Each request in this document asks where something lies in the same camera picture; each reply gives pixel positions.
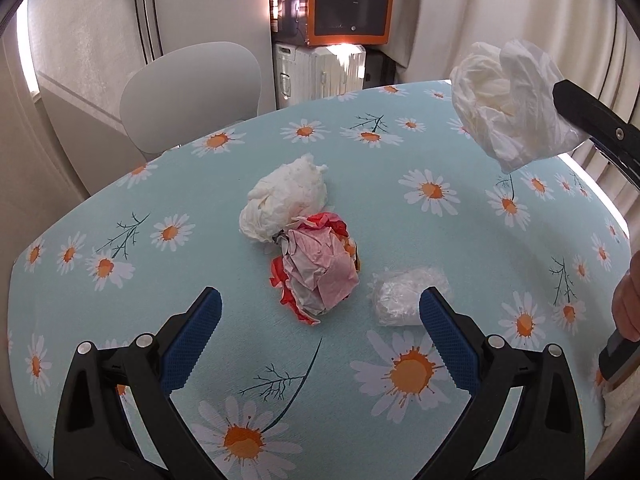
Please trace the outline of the right hand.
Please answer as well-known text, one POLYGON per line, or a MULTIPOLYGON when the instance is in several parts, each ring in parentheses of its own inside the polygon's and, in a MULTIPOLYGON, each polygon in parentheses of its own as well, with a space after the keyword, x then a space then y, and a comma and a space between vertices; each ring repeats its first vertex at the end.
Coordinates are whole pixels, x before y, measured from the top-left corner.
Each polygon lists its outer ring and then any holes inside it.
POLYGON ((640 252, 631 257, 612 300, 612 315, 617 330, 632 342, 640 339, 640 252))

